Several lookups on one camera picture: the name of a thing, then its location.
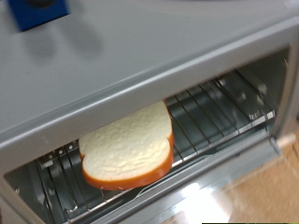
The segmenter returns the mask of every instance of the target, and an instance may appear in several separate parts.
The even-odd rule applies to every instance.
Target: bread slice
[[[172,123],[164,102],[79,138],[83,176],[99,189],[148,185],[172,167]]]

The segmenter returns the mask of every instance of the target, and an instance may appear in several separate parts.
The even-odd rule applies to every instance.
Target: wire rack
[[[237,71],[181,92],[166,103],[176,139],[173,167],[204,158],[214,153],[213,148],[275,116],[263,94]],[[75,222],[94,211],[104,215],[142,190],[106,191],[88,185],[82,176],[78,141],[39,158],[34,167],[33,178],[38,180],[34,189],[41,189],[46,210],[42,218],[49,223]]]

